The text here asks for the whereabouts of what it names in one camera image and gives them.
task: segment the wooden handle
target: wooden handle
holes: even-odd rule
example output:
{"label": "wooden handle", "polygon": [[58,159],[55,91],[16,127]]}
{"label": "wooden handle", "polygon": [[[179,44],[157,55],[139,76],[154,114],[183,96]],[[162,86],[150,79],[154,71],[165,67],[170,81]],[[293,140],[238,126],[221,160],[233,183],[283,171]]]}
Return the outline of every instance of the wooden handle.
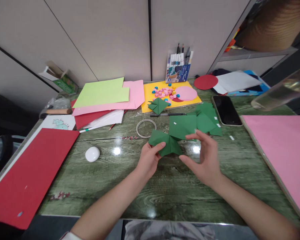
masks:
{"label": "wooden handle", "polygon": [[46,114],[70,114],[72,110],[69,109],[49,109],[46,111]]}

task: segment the green origami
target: green origami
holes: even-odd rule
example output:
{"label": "green origami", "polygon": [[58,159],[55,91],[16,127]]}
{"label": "green origami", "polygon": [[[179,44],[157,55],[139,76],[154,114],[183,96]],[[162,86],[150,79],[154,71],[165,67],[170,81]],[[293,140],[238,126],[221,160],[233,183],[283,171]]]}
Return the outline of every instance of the green origami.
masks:
{"label": "green origami", "polygon": [[194,133],[197,126],[195,115],[170,116],[169,135],[177,141],[187,140],[185,135]]}
{"label": "green origami", "polygon": [[159,151],[161,157],[168,155],[170,153],[175,153],[178,155],[183,154],[178,142],[173,137],[171,137],[166,133],[153,129],[151,133],[151,137],[149,139],[149,144],[155,146],[161,142],[166,143],[166,146]]}
{"label": "green origami", "polygon": [[152,111],[154,111],[156,114],[160,114],[168,105],[166,101],[163,101],[160,98],[156,98],[153,102],[148,101],[151,104],[148,104],[148,108],[150,108]]}
{"label": "green origami", "polygon": [[219,124],[217,114],[211,103],[203,103],[196,106],[194,113],[187,113],[187,115],[197,116],[197,129],[201,132],[210,135],[222,136],[222,130],[217,125]]}

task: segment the hand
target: hand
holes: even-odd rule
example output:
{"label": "hand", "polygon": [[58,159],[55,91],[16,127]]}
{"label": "hand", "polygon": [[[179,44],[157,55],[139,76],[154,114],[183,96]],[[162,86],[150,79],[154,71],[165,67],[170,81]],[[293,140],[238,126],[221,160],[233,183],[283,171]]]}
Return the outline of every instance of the hand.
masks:
{"label": "hand", "polygon": [[165,142],[159,143],[152,147],[149,143],[146,143],[141,150],[140,159],[136,170],[141,173],[147,180],[149,180],[157,170],[157,165],[161,156],[158,151],[166,146]]}
{"label": "hand", "polygon": [[196,130],[194,134],[186,135],[186,139],[200,140],[200,163],[194,162],[185,155],[180,155],[180,160],[193,171],[203,184],[212,188],[222,176],[218,160],[218,143],[199,130]]}

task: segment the computer mouse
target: computer mouse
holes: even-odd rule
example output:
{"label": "computer mouse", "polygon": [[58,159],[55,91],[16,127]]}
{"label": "computer mouse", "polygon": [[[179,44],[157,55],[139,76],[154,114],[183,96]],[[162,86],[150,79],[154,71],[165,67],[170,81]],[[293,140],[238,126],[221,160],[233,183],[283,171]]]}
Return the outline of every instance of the computer mouse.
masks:
{"label": "computer mouse", "polygon": [[100,151],[97,147],[91,147],[86,151],[86,160],[88,162],[94,162],[100,156]]}

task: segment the glossy table surface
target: glossy table surface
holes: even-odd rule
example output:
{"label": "glossy table surface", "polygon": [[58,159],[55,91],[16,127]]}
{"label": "glossy table surface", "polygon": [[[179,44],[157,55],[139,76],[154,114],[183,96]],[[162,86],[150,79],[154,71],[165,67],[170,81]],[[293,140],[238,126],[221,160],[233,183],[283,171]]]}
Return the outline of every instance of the glossy table surface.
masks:
{"label": "glossy table surface", "polygon": [[[203,102],[211,102],[211,90],[198,90]],[[251,107],[254,97],[231,97],[239,115],[294,115],[287,106],[271,112]],[[169,109],[167,112],[193,112],[194,106]],[[152,119],[157,130],[169,131],[169,117],[150,117],[141,107],[129,110],[122,124],[81,133],[70,150],[59,173],[38,211],[44,215],[80,216],[98,198],[123,180],[137,165],[147,139],[138,137],[136,125]],[[153,125],[140,125],[142,135],[149,135]],[[219,145],[222,172],[241,187],[276,209],[300,226],[300,218],[278,186],[246,129],[222,126],[223,136],[213,136]],[[200,143],[179,142],[184,154],[199,161]],[[85,151],[91,146],[100,149],[99,159],[90,163]],[[242,218],[214,191],[201,184],[175,154],[163,157],[154,176],[124,212],[125,219],[156,219],[190,222],[229,223],[245,225]]]}

